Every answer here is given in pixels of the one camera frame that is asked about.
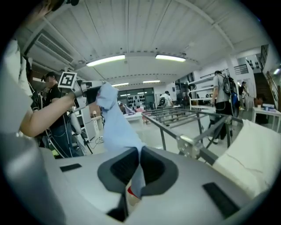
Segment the air vent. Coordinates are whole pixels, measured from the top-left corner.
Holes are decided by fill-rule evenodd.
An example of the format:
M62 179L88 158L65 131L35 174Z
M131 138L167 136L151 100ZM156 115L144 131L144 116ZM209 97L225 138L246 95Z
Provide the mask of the air vent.
M64 50L62 50L58 45L52 42L49 38L47 38L44 34L40 34L37 41L42 44L44 47L47 47L49 50L54 52L56 55L62 57L69 63L73 62L73 58L67 54Z

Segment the metal frame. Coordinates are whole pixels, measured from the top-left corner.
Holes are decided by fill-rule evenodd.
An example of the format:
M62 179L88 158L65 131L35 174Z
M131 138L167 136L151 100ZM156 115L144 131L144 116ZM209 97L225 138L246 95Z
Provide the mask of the metal frame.
M180 117L177 118L171 118L171 119L165 119L160 120L161 118L165 116L173 116L180 114ZM162 138L162 144L163 149L166 150L166 143L165 143L165 137L164 132L169 134L172 138L176 139L178 149L180 151L180 155L186 155L194 159L203 158L206 162L213 165L218 156L216 156L214 153L208 150L208 147L212 144L215 137L219 134L220 130L222 129L223 125L226 125L227 128L227 147L231 144L231 134L229 127L232 123L232 121L237 121L240 123L243 123L241 119L238 119L236 117L232 117L230 115L224 115L224 114L216 114L216 113L210 113L210 112L201 112L201 111L194 111L194 110L188 110L188 109L175 109L175 108L164 108L164 109L154 109L145 111L142 113L142 116L144 116L146 119L148 119L150 122L152 122L154 125L158 126L160 128L161 138ZM205 116L214 116L217 119L217 122L211 126L206 131L202 132L202 125L200 119ZM199 126L199 135L195 138L189 138L185 136L184 134L180 134L176 132L175 130L172 130L172 128L181 126L193 121L198 121ZM167 127L168 124L176 123L170 127ZM203 138L213 134L212 140L208 143L208 145L205 147L203 145Z

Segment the light blue cloth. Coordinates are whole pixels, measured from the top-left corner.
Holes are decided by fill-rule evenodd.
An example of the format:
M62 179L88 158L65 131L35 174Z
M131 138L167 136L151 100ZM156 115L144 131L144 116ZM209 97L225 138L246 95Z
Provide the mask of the light blue cloth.
M141 149L145 145L132 129L117 104L118 90L110 83L101 86L97 95L97 105L101 107L104 124L104 146L108 151L117 151L126 147L136 147L141 156ZM144 173L138 166L132 177L132 192L140 198L141 189L145 186Z

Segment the person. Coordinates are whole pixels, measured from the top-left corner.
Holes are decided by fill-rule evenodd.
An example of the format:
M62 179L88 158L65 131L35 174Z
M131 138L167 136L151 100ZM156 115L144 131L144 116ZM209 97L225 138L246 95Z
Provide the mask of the person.
M172 102L172 99L169 95L168 91L165 91L164 94L160 95L160 100L158 103L158 106L161 108L166 108L166 107L172 107L174 104Z
M50 11L57 10L62 4L63 1L61 0L43 0L32 13L29 14L22 25L30 24L42 18ZM32 96L26 77L26 60L20 54L16 39L10 41L4 52L1 75L10 76L27 96ZM74 94L69 93L36 112L33 112L30 107L21 122L19 130L29 137L35 137L41 134L74 105L74 98Z
M246 90L246 82L245 81L243 81L242 82L242 86L238 88L239 101L240 101L240 110L244 110L243 97L242 97L243 91L246 92L247 95L249 95L248 91Z
M223 75L220 71L215 71L215 77L214 77L214 89L213 89L213 96L211 100L211 105L215 105L216 107L216 113L218 114L226 114L226 115L232 115L231 110L231 104L229 102L229 96L224 92L223 90L223 79L225 75ZM218 135L214 138L213 143L217 144L219 142L219 136L221 139L224 139L225 135L227 133L226 126L223 124L220 132Z
M47 73L45 76L45 82L47 88L49 88L45 103L46 106L48 106L58 101L62 97L62 94L58 88L56 73ZM50 126L50 130L55 140L54 145L61 155L69 158L80 156L72 146L72 129L70 119L66 112Z

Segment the black pants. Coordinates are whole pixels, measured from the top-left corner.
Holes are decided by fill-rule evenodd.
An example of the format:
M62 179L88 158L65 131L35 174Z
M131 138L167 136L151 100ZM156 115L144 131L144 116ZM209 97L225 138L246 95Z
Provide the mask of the black pants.
M231 104L230 102L219 102L219 103L216 103L216 113L217 114L226 114L226 115L232 115L232 111L231 111ZM225 123L223 124L223 127L221 128L220 132L218 133L218 135L215 137L215 138L219 138L220 136L220 139L224 139L224 137L226 136L227 134L227 129L226 129L226 126L225 126Z

